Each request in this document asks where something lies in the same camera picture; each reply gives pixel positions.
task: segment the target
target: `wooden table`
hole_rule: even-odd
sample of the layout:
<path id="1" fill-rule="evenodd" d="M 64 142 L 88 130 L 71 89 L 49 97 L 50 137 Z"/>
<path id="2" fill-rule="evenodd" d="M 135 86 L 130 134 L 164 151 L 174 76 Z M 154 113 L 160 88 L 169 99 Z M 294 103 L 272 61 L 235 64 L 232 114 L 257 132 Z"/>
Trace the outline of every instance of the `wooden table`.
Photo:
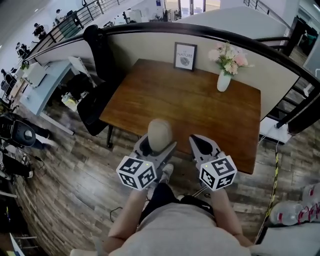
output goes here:
<path id="1" fill-rule="evenodd" d="M 189 135 L 214 140 L 239 171 L 252 174 L 260 127 L 260 91 L 231 80 L 217 90 L 218 75 L 173 64 L 139 59 L 123 80 L 100 119 L 144 135 L 151 120 L 170 122 L 177 150 L 191 153 Z"/>

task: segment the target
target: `water bottle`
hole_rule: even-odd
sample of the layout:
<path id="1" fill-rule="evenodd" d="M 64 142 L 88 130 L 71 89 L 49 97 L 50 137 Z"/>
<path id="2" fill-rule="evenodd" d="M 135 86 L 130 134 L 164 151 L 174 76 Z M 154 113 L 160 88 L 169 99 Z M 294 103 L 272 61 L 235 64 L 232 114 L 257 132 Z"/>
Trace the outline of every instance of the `water bottle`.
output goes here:
<path id="1" fill-rule="evenodd" d="M 301 212 L 300 223 L 313 222 L 317 217 L 318 202 L 312 200 L 308 202 L 301 202 L 303 210 Z"/>
<path id="2" fill-rule="evenodd" d="M 314 198 L 320 198 L 320 183 L 304 187 L 302 201 L 310 202 Z"/>
<path id="3" fill-rule="evenodd" d="M 314 222 L 320 222 L 320 201 L 317 204 L 316 216 Z"/>
<path id="4" fill-rule="evenodd" d="M 306 214 L 303 209 L 304 207 L 298 202 L 279 202 L 272 208 L 269 219 L 275 225 L 292 226 L 301 222 L 304 214 Z"/>

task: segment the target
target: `flower vase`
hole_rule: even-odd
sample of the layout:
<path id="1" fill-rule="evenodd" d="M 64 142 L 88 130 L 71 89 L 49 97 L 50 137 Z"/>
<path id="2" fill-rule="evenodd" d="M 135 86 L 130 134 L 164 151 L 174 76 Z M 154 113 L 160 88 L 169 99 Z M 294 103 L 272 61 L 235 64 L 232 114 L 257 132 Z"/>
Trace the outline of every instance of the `flower vase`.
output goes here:
<path id="1" fill-rule="evenodd" d="M 216 87 L 219 92 L 224 92 L 231 81 L 231 75 L 226 74 L 223 70 L 221 70 L 219 78 L 218 78 L 218 83 L 216 84 Z"/>

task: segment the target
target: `white desk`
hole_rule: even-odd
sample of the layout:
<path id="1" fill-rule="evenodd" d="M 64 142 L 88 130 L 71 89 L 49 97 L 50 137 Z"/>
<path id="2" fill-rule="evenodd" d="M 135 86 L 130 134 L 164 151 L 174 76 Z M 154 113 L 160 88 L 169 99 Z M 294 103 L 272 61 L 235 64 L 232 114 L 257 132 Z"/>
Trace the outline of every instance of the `white desk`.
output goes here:
<path id="1" fill-rule="evenodd" d="M 51 95 L 60 84 L 61 80 L 65 77 L 67 72 L 71 70 L 75 75 L 79 71 L 73 68 L 69 60 L 55 61 L 48 64 L 46 72 L 47 75 L 43 78 L 40 85 L 36 88 L 28 86 L 20 98 L 20 102 L 36 116 L 41 116 L 51 124 L 73 135 L 74 132 L 51 117 L 47 116 L 43 110 L 50 99 Z"/>

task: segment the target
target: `framed picture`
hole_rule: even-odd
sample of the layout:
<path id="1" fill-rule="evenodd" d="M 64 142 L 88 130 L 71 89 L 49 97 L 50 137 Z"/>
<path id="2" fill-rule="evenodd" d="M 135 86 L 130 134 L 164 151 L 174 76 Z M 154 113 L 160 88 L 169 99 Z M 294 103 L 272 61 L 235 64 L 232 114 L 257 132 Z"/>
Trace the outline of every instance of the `framed picture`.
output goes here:
<path id="1" fill-rule="evenodd" d="M 174 44 L 174 67 L 177 69 L 190 70 L 195 69 L 197 54 L 197 45 L 175 42 Z"/>

